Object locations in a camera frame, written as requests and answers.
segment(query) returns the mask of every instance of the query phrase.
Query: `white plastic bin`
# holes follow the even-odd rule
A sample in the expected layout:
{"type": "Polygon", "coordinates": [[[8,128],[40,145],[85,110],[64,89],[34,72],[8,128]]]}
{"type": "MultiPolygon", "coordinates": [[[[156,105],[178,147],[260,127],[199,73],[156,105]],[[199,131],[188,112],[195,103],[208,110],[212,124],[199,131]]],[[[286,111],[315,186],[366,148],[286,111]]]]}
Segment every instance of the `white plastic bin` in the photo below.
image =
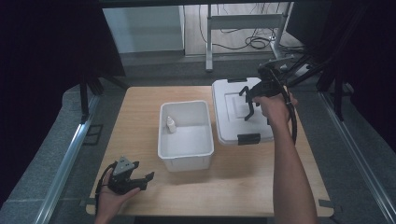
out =
{"type": "Polygon", "coordinates": [[[271,126],[267,118],[262,115],[262,109],[255,106],[253,116],[245,121],[249,113],[246,94],[239,92],[248,86],[251,89],[260,79],[249,77],[245,81],[229,82],[227,79],[216,80],[212,85],[213,103],[215,107],[216,123],[219,142],[224,146],[257,144],[274,139],[271,126]]]}
{"type": "Polygon", "coordinates": [[[158,156],[170,172],[209,168],[214,152],[209,109],[205,101],[166,103],[161,106],[158,156]],[[171,133],[167,117],[177,126],[171,133]]]}

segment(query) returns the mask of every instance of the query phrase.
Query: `wire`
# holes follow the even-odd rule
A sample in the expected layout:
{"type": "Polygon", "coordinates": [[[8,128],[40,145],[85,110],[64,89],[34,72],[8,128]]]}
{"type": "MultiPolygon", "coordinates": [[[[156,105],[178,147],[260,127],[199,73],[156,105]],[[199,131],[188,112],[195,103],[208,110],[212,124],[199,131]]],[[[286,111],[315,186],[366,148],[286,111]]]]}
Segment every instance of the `wire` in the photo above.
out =
{"type": "MultiPolygon", "coordinates": [[[[201,37],[202,37],[202,39],[207,43],[207,41],[206,41],[205,38],[204,38],[204,33],[202,32],[201,5],[199,5],[199,7],[198,7],[198,16],[199,16],[199,30],[200,30],[200,32],[201,32],[201,37]]],[[[225,33],[232,33],[232,32],[238,31],[238,30],[241,30],[241,29],[237,29],[237,30],[233,30],[233,31],[230,31],[230,32],[225,32],[225,33]]],[[[265,47],[267,47],[267,46],[269,45],[269,43],[270,43],[271,40],[268,39],[268,38],[256,36],[257,30],[258,30],[258,29],[255,29],[255,30],[253,31],[253,34],[245,39],[245,46],[243,46],[243,47],[240,47],[240,48],[230,48],[230,47],[226,47],[226,46],[223,46],[223,45],[220,45],[220,44],[212,44],[212,45],[213,45],[213,46],[218,46],[218,47],[221,47],[221,48],[225,48],[225,49],[231,49],[231,50],[244,49],[244,48],[247,48],[247,47],[249,47],[249,46],[251,46],[251,47],[254,48],[254,49],[265,49],[265,47]]]]}

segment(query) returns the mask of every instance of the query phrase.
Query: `black cable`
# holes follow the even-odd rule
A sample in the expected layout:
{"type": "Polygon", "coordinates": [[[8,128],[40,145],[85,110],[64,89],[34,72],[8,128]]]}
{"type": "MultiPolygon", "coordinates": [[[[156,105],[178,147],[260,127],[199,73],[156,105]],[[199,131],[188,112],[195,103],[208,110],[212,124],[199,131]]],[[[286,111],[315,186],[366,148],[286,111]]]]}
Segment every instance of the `black cable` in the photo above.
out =
{"type": "Polygon", "coordinates": [[[293,139],[293,142],[295,145],[296,140],[297,140],[297,118],[296,118],[296,114],[294,111],[294,105],[290,99],[289,90],[285,91],[285,89],[283,88],[283,85],[280,83],[279,79],[277,79],[274,72],[272,70],[270,70],[270,71],[271,71],[270,74],[273,77],[275,84],[277,85],[278,89],[280,90],[280,93],[282,93],[282,96],[285,99],[286,107],[289,110],[290,119],[291,119],[291,138],[293,139]]]}
{"type": "MultiPolygon", "coordinates": [[[[201,24],[201,5],[198,7],[198,16],[199,16],[199,30],[200,30],[200,32],[201,32],[201,37],[202,37],[202,39],[207,43],[207,41],[206,41],[205,38],[204,38],[204,33],[202,32],[202,24],[201,24]]],[[[221,48],[225,48],[225,49],[231,49],[231,50],[244,49],[244,48],[246,48],[246,47],[248,47],[248,46],[251,46],[251,47],[254,48],[254,49],[264,49],[265,47],[267,47],[267,46],[269,45],[270,40],[267,39],[267,38],[264,38],[264,37],[255,36],[256,32],[257,32],[257,29],[255,29],[255,30],[253,31],[253,34],[252,34],[250,37],[247,37],[247,38],[245,39],[245,44],[246,44],[246,45],[243,46],[243,47],[240,47],[240,48],[229,48],[229,47],[226,47],[226,46],[223,46],[223,45],[220,45],[220,44],[213,44],[213,43],[212,43],[212,45],[213,45],[213,46],[218,46],[218,47],[221,47],[221,48]],[[253,45],[254,43],[256,43],[256,44],[257,44],[257,43],[261,43],[261,44],[263,44],[263,46],[261,46],[261,47],[254,46],[254,45],[253,45]]]]}

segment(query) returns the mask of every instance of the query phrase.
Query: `human arm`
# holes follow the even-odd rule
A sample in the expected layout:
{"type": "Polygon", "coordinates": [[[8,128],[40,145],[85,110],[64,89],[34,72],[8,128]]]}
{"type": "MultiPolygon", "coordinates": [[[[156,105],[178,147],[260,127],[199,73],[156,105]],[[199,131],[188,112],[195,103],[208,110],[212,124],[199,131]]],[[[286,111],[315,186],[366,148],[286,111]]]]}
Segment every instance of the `human arm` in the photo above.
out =
{"type": "MultiPolygon", "coordinates": [[[[292,96],[291,102],[297,100],[292,96]]],[[[269,119],[275,142],[274,214],[276,223],[318,223],[317,209],[308,179],[293,144],[289,129],[289,110],[281,94],[256,97],[262,113],[269,119]]]]}
{"type": "Polygon", "coordinates": [[[103,180],[103,185],[99,195],[98,212],[95,218],[95,224],[108,224],[110,220],[119,212],[123,203],[134,197],[139,188],[131,189],[126,194],[119,195],[108,188],[108,180],[113,169],[109,169],[103,180]]]}

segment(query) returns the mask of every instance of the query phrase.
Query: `black curtain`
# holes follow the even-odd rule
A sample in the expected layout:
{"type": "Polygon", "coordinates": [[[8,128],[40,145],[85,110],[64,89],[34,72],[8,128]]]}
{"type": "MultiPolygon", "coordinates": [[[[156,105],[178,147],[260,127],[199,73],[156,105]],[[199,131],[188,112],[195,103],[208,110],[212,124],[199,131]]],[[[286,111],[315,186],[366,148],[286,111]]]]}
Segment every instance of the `black curtain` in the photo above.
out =
{"type": "Polygon", "coordinates": [[[35,156],[81,76],[124,76],[94,1],[0,3],[1,176],[3,203],[35,156]]]}

